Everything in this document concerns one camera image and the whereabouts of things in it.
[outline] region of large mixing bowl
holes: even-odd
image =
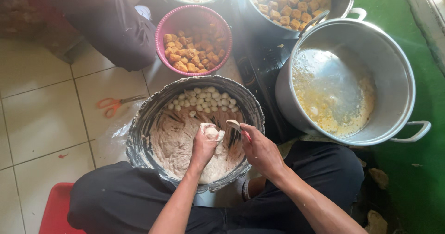
[[[300,105],[293,84],[293,56],[299,49],[330,49],[345,47],[352,53],[350,59],[358,58],[367,66],[370,78],[375,83],[376,101],[368,123],[359,132],[346,138],[327,133],[315,124]],[[352,70],[342,70],[327,76],[329,68],[319,66],[315,73],[324,78],[344,78]],[[342,91],[352,89],[347,82],[338,82]],[[416,96],[413,71],[408,59],[398,44],[377,26],[355,19],[331,19],[322,22],[303,36],[295,45],[291,57],[278,75],[275,96],[280,111],[296,128],[310,135],[329,137],[337,142],[366,146],[391,139],[406,124],[413,111]],[[422,129],[409,139],[391,139],[396,142],[414,142],[423,137],[431,127],[427,121],[409,122],[421,124]]]
[[[245,0],[245,13],[247,26],[253,29],[259,36],[273,36],[274,38],[294,39],[300,35],[299,31],[287,29],[275,24],[262,14],[253,4],[252,0]],[[361,8],[352,8],[354,0],[331,0],[331,9],[326,19],[345,18],[349,13],[359,14],[359,20],[363,20],[366,11]]]
[[[149,130],[159,118],[160,113],[165,110],[165,105],[170,103],[175,96],[183,93],[184,90],[205,86],[214,86],[220,91],[229,93],[232,98],[237,100],[237,106],[242,113],[244,122],[255,126],[264,134],[263,112],[258,101],[247,88],[231,79],[218,75],[183,78],[165,86],[162,91],[148,98],[133,119],[126,148],[126,154],[133,167],[157,169],[162,178],[172,182],[175,186],[179,185],[180,180],[170,177],[164,168],[154,160],[151,143],[147,143],[146,137],[149,137]],[[242,162],[223,178],[209,184],[198,185],[197,193],[203,193],[206,190],[217,191],[235,181],[238,177],[244,176],[250,168],[251,165],[244,157]]]

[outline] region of pink plastic basket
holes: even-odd
[[[203,73],[181,72],[180,70],[174,68],[165,57],[164,35],[171,33],[177,34],[178,30],[184,30],[186,28],[191,28],[192,26],[208,26],[210,24],[215,24],[222,37],[226,38],[226,45],[224,47],[226,55],[224,56],[224,59],[218,66],[208,72]],[[187,76],[209,75],[210,72],[219,70],[219,68],[226,63],[230,53],[232,52],[233,41],[229,25],[221,17],[221,15],[204,6],[188,5],[172,10],[159,22],[154,37],[156,40],[156,52],[158,53],[161,61],[173,71]]]

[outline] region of pot rim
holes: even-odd
[[[336,137],[330,133],[327,133],[325,130],[321,129],[317,124],[315,124],[309,118],[309,116],[303,110],[303,107],[300,105],[300,103],[297,99],[297,96],[295,94],[295,90],[293,89],[293,83],[292,83],[293,56],[295,55],[295,53],[297,52],[297,50],[299,49],[301,44],[310,35],[312,35],[313,33],[316,33],[317,30],[319,30],[323,27],[330,26],[333,24],[338,24],[338,23],[349,23],[349,24],[355,24],[355,25],[360,25],[360,26],[366,26],[366,27],[372,29],[373,31],[379,33],[380,36],[384,40],[386,40],[388,43],[390,43],[392,45],[392,48],[394,49],[396,54],[398,54],[398,56],[401,58],[402,62],[404,63],[404,70],[405,70],[405,73],[406,73],[406,76],[408,79],[408,85],[409,85],[408,103],[407,103],[403,113],[400,115],[400,119],[398,120],[398,122],[395,125],[393,125],[392,128],[387,131],[387,133],[385,133],[384,135],[381,135],[379,137],[376,137],[374,139],[371,139],[371,140],[353,141],[353,140],[347,140],[345,138],[339,138],[339,137]],[[405,126],[405,124],[408,122],[409,117],[411,116],[411,113],[413,112],[414,102],[415,102],[415,98],[416,98],[416,84],[415,84],[414,73],[411,68],[411,64],[409,63],[408,58],[406,57],[405,53],[400,48],[400,46],[397,44],[397,42],[394,41],[394,39],[392,39],[388,34],[386,34],[386,32],[384,32],[383,30],[381,30],[379,27],[377,27],[374,24],[371,24],[371,23],[365,22],[365,21],[359,21],[357,19],[330,19],[330,20],[324,21],[320,24],[317,24],[316,26],[311,28],[309,31],[305,32],[303,34],[303,36],[298,39],[298,42],[297,42],[297,44],[295,44],[294,49],[292,50],[291,56],[289,58],[290,59],[289,59],[289,68],[287,70],[287,72],[288,72],[287,76],[289,77],[288,79],[289,79],[289,84],[291,85],[291,92],[293,95],[294,103],[297,105],[298,110],[300,111],[300,113],[303,115],[304,119],[309,123],[309,125],[311,127],[313,127],[319,133],[325,135],[326,137],[328,137],[332,140],[335,140],[337,142],[340,142],[340,143],[343,143],[346,145],[355,145],[355,146],[369,146],[369,145],[376,145],[376,144],[385,142],[385,141],[389,140],[390,138],[392,138],[394,135],[396,135]]]

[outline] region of grout line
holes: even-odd
[[[72,80],[72,79],[67,79],[67,80],[64,80],[64,81],[57,82],[57,83],[52,83],[52,84],[49,84],[49,85],[45,85],[45,86],[42,86],[42,87],[39,87],[39,88],[36,88],[36,89],[31,89],[29,91],[20,92],[18,94],[6,96],[6,97],[1,98],[1,99],[6,99],[6,98],[9,98],[9,97],[12,97],[12,96],[15,96],[15,95],[20,95],[20,94],[27,93],[27,92],[30,92],[30,91],[35,91],[35,90],[38,90],[38,89],[42,89],[42,88],[45,88],[45,87],[48,87],[48,86],[51,86],[51,85],[55,85],[55,84],[58,84],[58,83],[63,83],[63,82],[70,81],[70,80]]]
[[[6,130],[6,138],[8,140],[9,154],[11,155],[11,163],[13,164],[14,180],[16,181],[17,196],[19,197],[20,213],[22,214],[23,231],[26,234],[25,218],[23,217],[22,201],[20,199],[19,185],[17,184],[16,169],[14,168],[13,151],[11,150],[11,142],[9,141],[8,127],[6,126],[6,115],[4,113],[3,99],[0,96],[0,105],[3,113],[4,128]]]
[[[89,151],[91,152],[92,164],[94,165],[94,169],[96,169],[96,161],[94,160],[94,154],[92,153],[92,147],[91,147],[91,143],[90,143],[90,140],[89,140],[88,129],[86,128],[85,116],[84,116],[83,110],[82,110],[81,97],[79,96],[79,91],[77,89],[76,79],[74,78],[73,68],[71,67],[71,65],[70,65],[70,69],[71,69],[71,75],[72,75],[73,81],[74,81],[74,88],[76,89],[77,100],[79,101],[79,107],[81,109],[82,120],[83,120],[84,126],[85,126],[86,139],[88,141]]]
[[[85,144],[85,143],[88,143],[88,141],[85,141],[85,142],[82,142],[82,143],[80,143],[80,144],[73,145],[73,146],[70,146],[70,147],[66,147],[66,148],[63,148],[63,149],[61,149],[61,150],[58,150],[58,151],[55,151],[55,152],[52,152],[52,153],[48,153],[48,154],[45,154],[45,155],[42,155],[42,156],[38,156],[38,157],[35,157],[35,158],[33,158],[33,159],[30,159],[30,160],[26,160],[26,161],[23,161],[23,162],[21,162],[21,163],[14,164],[13,166],[17,166],[17,165],[19,165],[19,164],[27,163],[27,162],[29,162],[29,161],[36,160],[37,158],[46,157],[46,156],[51,155],[51,154],[54,154],[54,153],[56,153],[56,152],[65,151],[65,150],[67,150],[67,149],[69,149],[69,148],[72,148],[72,147],[75,147],[75,146],[78,146],[78,145],[81,145],[81,144]]]
[[[103,72],[103,71],[106,71],[106,70],[109,70],[109,69],[113,69],[113,68],[116,68],[116,66],[113,66],[113,67],[110,67],[110,68],[107,68],[107,69],[103,69],[103,70],[100,70],[100,71],[97,71],[97,72]],[[94,74],[94,73],[97,73],[97,72],[92,72],[92,73],[89,73],[89,74],[86,74],[86,75],[83,75],[83,76],[79,76],[79,77],[76,77],[76,78],[74,78],[74,74],[73,74],[73,78],[74,79],[78,79],[78,78],[83,78],[83,77],[85,77],[85,76],[89,76],[89,75],[91,75],[91,74]]]
[[[147,79],[145,78],[144,71],[141,70],[141,72],[142,72],[142,77],[144,78],[145,86],[147,86],[148,96],[151,96],[150,95],[150,90],[148,89]]]

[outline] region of orange scissors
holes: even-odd
[[[115,100],[114,98],[106,98],[103,99],[99,102],[97,102],[97,107],[99,109],[103,109],[107,106],[113,105],[112,107],[108,108],[105,111],[105,117],[107,118],[112,118],[114,116],[114,114],[116,114],[116,111],[118,110],[118,108],[128,102],[132,102],[132,101],[137,101],[137,100],[144,100],[147,97],[145,95],[137,95],[128,99],[122,99],[122,100]]]

